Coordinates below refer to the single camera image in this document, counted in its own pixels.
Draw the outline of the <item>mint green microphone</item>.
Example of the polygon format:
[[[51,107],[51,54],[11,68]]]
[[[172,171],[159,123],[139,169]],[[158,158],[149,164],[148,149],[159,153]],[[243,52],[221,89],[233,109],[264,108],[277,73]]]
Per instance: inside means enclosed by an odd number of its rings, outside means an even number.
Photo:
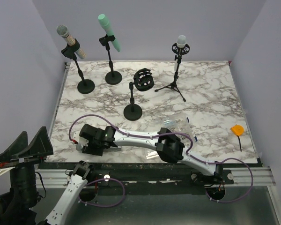
[[[115,37],[114,41],[112,41],[112,44],[113,44],[114,48],[118,52],[120,52],[121,51],[120,43],[118,42],[118,39],[111,28],[111,22],[110,22],[109,18],[105,14],[100,14],[98,16],[98,21],[99,21],[101,27],[105,30],[105,33],[107,34],[107,36]]]

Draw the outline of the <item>white microphone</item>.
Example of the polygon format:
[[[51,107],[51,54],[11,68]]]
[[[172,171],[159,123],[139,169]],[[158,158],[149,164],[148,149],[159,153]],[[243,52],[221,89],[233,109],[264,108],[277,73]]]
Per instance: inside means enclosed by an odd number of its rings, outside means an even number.
[[[185,45],[186,45],[186,36],[184,36],[184,35],[178,36],[177,43],[176,43],[176,46],[177,46],[177,49],[178,49],[178,54],[177,54],[176,59],[175,59],[175,66],[174,66],[175,71],[176,71],[177,66],[178,66],[178,56],[179,56],[181,50],[184,49]]]

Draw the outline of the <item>black tripod microphone stand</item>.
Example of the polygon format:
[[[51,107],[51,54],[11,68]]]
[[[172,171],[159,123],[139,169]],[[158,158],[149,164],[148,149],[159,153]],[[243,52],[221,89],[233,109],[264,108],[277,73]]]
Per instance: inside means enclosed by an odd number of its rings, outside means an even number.
[[[173,91],[179,93],[182,100],[184,102],[186,102],[186,99],[184,98],[184,96],[182,95],[181,91],[179,90],[179,88],[177,86],[177,80],[179,78],[178,71],[179,71],[179,66],[181,64],[181,61],[182,61],[182,56],[189,53],[190,46],[187,43],[179,44],[178,42],[176,42],[175,44],[172,45],[171,49],[175,53],[175,65],[174,65],[173,82],[171,82],[170,84],[168,84],[164,87],[156,89],[155,92],[159,92],[163,89],[170,89],[170,90],[173,90]]]

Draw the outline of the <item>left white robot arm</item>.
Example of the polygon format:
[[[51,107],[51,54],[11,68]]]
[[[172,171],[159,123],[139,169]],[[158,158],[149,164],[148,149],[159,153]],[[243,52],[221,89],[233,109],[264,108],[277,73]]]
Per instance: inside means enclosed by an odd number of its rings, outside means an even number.
[[[42,199],[37,191],[35,165],[53,154],[46,127],[41,127],[31,142],[26,131],[0,154],[0,176],[10,174],[10,190],[0,195],[0,225],[34,225],[36,212],[32,208]],[[93,166],[76,164],[62,196],[42,225],[63,225],[81,190],[94,181]]]

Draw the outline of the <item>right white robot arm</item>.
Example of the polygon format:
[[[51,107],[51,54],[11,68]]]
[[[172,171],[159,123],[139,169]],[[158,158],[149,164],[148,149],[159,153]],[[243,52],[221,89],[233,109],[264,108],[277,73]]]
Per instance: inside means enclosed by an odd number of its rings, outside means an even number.
[[[179,135],[161,128],[156,132],[136,132],[107,126],[104,130],[85,124],[79,132],[74,132],[73,142],[83,154],[102,156],[105,149],[125,146],[141,147],[156,151],[159,158],[170,164],[182,163],[199,171],[194,180],[204,185],[223,182],[223,168],[218,162],[208,162],[205,158],[194,156],[181,142]]]

